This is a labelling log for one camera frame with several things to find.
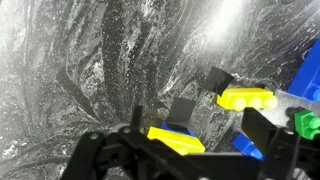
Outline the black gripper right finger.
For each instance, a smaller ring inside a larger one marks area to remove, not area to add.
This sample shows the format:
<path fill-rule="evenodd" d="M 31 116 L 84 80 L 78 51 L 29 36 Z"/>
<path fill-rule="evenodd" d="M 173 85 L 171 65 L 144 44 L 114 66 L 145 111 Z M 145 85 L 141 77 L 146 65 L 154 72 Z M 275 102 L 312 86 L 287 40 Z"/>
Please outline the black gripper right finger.
<path fill-rule="evenodd" d="M 287 127 L 277 127 L 254 108 L 246 108 L 241 128 L 264 155 L 259 180 L 294 180 L 296 168 L 320 180 L 318 140 L 308 140 Z"/>

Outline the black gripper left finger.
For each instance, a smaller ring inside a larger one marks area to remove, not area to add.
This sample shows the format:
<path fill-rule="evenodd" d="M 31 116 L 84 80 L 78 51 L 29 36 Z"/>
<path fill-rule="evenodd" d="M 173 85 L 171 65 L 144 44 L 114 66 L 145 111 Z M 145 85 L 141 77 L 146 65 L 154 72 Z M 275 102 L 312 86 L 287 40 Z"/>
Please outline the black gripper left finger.
<path fill-rule="evenodd" d="M 60 180 L 103 180 L 107 171 L 98 168 L 96 158 L 102 149 L 104 138 L 101 132 L 83 134 Z"/>

